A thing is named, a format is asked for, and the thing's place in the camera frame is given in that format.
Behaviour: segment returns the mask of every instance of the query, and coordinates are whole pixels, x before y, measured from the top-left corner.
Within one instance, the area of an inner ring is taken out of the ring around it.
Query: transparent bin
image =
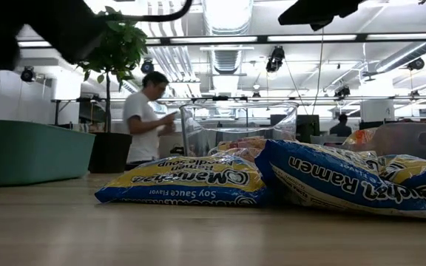
[[[244,137],[295,140],[297,107],[296,103],[228,101],[184,105],[180,114],[185,153],[207,156],[220,143]],[[271,125],[272,115],[282,120]]]
[[[337,136],[310,136],[312,144],[325,145],[327,143],[342,144],[346,141],[347,137]]]
[[[365,144],[344,145],[352,151],[376,151],[380,155],[409,154],[426,159],[426,123],[386,123]]]

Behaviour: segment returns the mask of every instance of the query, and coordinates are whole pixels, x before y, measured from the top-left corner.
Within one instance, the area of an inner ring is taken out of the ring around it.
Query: table surface
[[[426,220],[98,204],[112,178],[0,188],[0,265],[426,265]]]

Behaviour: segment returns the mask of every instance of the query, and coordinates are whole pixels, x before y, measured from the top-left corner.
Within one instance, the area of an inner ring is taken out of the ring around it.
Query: blue and yellow package
[[[266,186],[253,163],[220,154],[145,163],[108,183],[101,202],[173,205],[261,205]]]
[[[268,140],[255,162],[264,183],[294,204],[426,218],[426,171],[397,184],[379,177],[384,160],[372,153]]]

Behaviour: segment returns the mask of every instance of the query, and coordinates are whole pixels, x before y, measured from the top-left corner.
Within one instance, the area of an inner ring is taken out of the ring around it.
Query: potted plant
[[[119,173],[124,171],[132,137],[128,134],[111,132],[111,97],[114,75],[119,83],[134,79],[131,71],[139,66],[141,56],[147,52],[147,35],[135,27],[133,21],[123,21],[121,12],[105,7],[99,15],[110,16],[99,47],[78,63],[85,73],[86,81],[97,73],[99,83],[106,81],[106,119],[104,131],[96,133],[89,169],[92,173]]]

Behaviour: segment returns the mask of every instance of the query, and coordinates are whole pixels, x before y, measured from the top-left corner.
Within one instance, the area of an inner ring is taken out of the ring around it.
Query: person in background
[[[123,122],[126,131],[132,135],[126,170],[158,159],[159,137],[175,131],[175,113],[158,119],[150,101],[162,97],[169,84],[166,76],[150,72],[142,80],[143,89],[130,95],[123,107]]]
[[[339,123],[330,129],[330,134],[335,134],[337,137],[349,137],[351,135],[351,127],[346,126],[348,116],[342,114],[338,117]]]

